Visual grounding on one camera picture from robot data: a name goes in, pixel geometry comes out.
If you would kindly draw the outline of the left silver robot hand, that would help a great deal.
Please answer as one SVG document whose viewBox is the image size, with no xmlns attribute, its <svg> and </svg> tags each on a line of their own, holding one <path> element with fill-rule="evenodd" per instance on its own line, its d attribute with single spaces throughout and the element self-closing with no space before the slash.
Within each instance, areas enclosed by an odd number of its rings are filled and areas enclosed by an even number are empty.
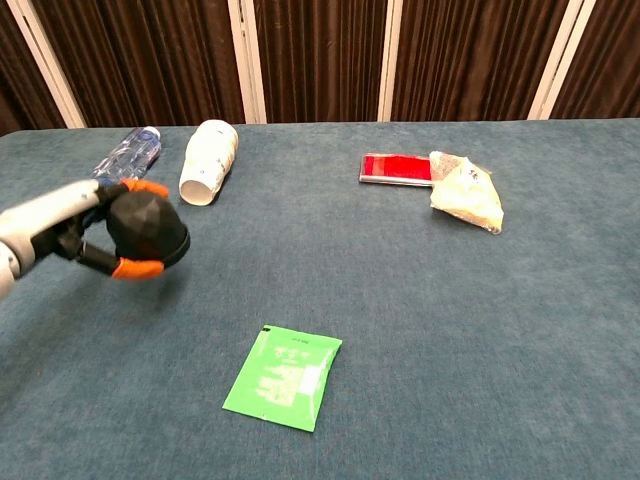
<svg viewBox="0 0 640 480">
<path fill-rule="evenodd" d="M 126 195 L 148 194 L 166 200 L 168 188 L 140 179 L 115 184 L 81 180 L 43 194 L 1 213 L 1 285 L 11 287 L 36 263 L 54 253 L 120 279 L 153 278 L 172 265 L 162 259 L 133 259 L 105 252 L 83 240 L 84 217 Z"/>
</svg>

